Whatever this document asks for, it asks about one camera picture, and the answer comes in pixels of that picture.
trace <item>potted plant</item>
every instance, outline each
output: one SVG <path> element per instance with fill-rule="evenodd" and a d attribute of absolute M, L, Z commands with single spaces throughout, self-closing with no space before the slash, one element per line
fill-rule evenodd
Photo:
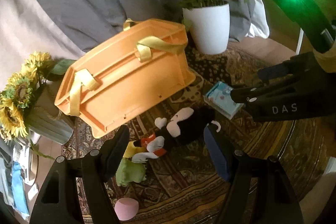
<path fill-rule="evenodd" d="M 184 24 L 198 51 L 219 54 L 226 50 L 230 30 L 227 0 L 182 0 Z"/>
<path fill-rule="evenodd" d="M 46 137 L 49 137 L 48 130 L 51 128 L 58 135 L 71 136 L 73 129 L 65 127 L 61 117 L 51 117 L 47 110 L 42 111 L 43 104 L 40 106 L 38 101 L 41 97 L 42 101 L 46 102 L 46 98 L 41 95 L 48 89 L 47 80 L 62 80 L 67 68 L 73 62 L 75 60 L 53 60 L 48 52 L 34 52 L 25 60 L 21 71 L 13 73 L 5 89 L 0 92 L 1 138 L 6 142 L 14 140 L 26 143 L 38 155 L 44 156 L 37 151 L 30 140 L 29 129 Z"/>

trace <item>plush toy face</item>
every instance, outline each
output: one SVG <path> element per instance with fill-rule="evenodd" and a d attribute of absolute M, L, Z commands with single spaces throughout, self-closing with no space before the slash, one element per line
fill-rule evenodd
<path fill-rule="evenodd" d="M 193 115 L 194 110 L 190 107 L 184 107 L 180 109 L 176 114 L 170 119 L 170 122 L 167 124 L 167 130 L 174 138 L 181 135 L 181 130 L 177 125 L 178 122 L 188 119 Z"/>

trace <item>white flower pot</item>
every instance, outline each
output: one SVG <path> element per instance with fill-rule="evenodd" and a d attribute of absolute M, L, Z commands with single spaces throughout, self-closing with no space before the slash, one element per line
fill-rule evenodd
<path fill-rule="evenodd" d="M 188 10 L 183 16 L 192 24 L 191 36 L 197 50 L 204 54 L 219 54 L 226 50 L 230 30 L 229 4 Z"/>

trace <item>green stuffed toy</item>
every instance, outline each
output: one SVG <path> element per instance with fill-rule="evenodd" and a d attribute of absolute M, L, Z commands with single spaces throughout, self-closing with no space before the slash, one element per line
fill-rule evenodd
<path fill-rule="evenodd" d="M 115 179 L 118 186 L 127 186 L 128 183 L 142 182 L 146 180 L 146 166 L 140 163 L 134 163 L 129 159 L 122 158 Z"/>

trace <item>orange box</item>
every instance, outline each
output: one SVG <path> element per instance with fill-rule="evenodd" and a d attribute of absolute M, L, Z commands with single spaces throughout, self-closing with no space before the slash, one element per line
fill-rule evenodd
<path fill-rule="evenodd" d="M 75 73 L 87 69 L 99 86 L 90 91 L 82 85 L 79 117 L 91 126 L 95 138 L 101 138 L 191 84 L 195 75 L 188 68 L 184 51 L 170 54 L 152 49 L 152 59 L 143 63 L 138 60 L 137 42 L 151 35 L 175 45 L 188 41 L 182 24 L 158 19 L 138 23 L 72 64 L 55 105 L 65 114 L 70 113 Z"/>

